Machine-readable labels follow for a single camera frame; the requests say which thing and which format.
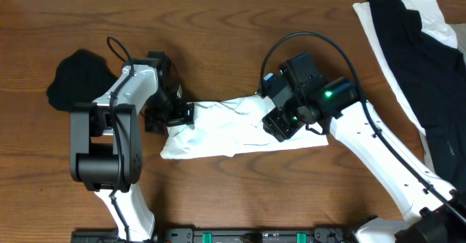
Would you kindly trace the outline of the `black t-shirt in pile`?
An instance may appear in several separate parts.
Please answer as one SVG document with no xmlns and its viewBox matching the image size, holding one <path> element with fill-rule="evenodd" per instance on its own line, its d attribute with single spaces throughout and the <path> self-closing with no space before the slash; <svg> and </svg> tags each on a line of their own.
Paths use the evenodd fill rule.
<svg viewBox="0 0 466 243">
<path fill-rule="evenodd" d="M 385 60 L 425 130 L 435 173 L 465 190 L 463 54 L 422 32 L 401 0 L 368 0 Z"/>
</svg>

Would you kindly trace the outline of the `folded black garment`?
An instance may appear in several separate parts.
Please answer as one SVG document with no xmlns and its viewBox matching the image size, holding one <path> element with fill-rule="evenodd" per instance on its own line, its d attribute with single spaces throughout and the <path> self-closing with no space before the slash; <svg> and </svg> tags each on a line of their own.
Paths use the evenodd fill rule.
<svg viewBox="0 0 466 243">
<path fill-rule="evenodd" d="M 58 111 L 70 112 L 76 103 L 91 103 L 117 81 L 106 59 L 87 49 L 78 49 L 58 65 L 46 94 Z"/>
</svg>

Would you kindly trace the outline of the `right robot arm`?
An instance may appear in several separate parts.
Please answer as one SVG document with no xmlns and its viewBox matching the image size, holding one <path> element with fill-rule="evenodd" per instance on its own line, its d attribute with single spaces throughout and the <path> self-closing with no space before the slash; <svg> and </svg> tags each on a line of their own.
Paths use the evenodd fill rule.
<svg viewBox="0 0 466 243">
<path fill-rule="evenodd" d="M 266 132 L 283 142 L 318 123 L 364 163 L 403 216 L 401 221 L 371 218 L 349 231 L 346 242 L 465 241 L 465 197 L 400 142 L 373 106 L 360 100 L 351 81 L 270 74 L 259 92 L 275 105 L 263 118 Z"/>
</svg>

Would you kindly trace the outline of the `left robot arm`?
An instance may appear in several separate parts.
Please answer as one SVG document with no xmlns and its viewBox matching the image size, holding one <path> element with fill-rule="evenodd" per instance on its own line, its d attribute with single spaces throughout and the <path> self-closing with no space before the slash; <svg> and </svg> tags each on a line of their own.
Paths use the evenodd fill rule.
<svg viewBox="0 0 466 243">
<path fill-rule="evenodd" d="M 75 231 L 72 242 L 156 242 L 156 218 L 138 180 L 143 150 L 138 117 L 145 132 L 194 124 L 194 105 L 172 83 L 175 66 L 164 52 L 124 62 L 122 75 L 100 97 L 71 112 L 70 172 L 107 206 L 116 231 Z"/>
</svg>

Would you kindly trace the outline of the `white robot print t-shirt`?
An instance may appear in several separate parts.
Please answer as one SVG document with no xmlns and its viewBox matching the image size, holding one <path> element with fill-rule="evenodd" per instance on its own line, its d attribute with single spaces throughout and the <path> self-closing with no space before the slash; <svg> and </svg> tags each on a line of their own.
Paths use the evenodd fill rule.
<svg viewBox="0 0 466 243">
<path fill-rule="evenodd" d="M 258 95 L 222 102 L 194 104 L 193 125 L 168 127 L 163 159 L 196 159 L 253 152 L 284 151 L 328 145 L 325 135 L 301 128 L 291 139 L 278 141 L 263 129 L 262 118 L 273 108 Z"/>
</svg>

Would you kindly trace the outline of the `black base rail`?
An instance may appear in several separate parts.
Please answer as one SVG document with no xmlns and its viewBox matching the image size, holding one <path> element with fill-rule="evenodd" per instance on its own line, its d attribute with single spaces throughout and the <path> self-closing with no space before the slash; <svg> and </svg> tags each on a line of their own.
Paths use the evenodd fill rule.
<svg viewBox="0 0 466 243">
<path fill-rule="evenodd" d="M 159 227 L 150 230 L 146 238 L 130 233 L 131 242 L 153 243 L 339 243 L 356 242 L 353 232 L 342 227 L 296 229 L 219 229 L 192 226 Z"/>
</svg>

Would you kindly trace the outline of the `white t-shirt in pile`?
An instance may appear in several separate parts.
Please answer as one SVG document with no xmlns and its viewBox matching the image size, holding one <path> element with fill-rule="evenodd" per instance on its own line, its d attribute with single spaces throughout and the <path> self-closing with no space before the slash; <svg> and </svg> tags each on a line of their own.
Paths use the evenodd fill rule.
<svg viewBox="0 0 466 243">
<path fill-rule="evenodd" d="M 446 77 L 461 68 L 457 35 L 437 0 L 366 0 L 353 4 L 391 90 L 420 133 L 443 127 Z"/>
</svg>

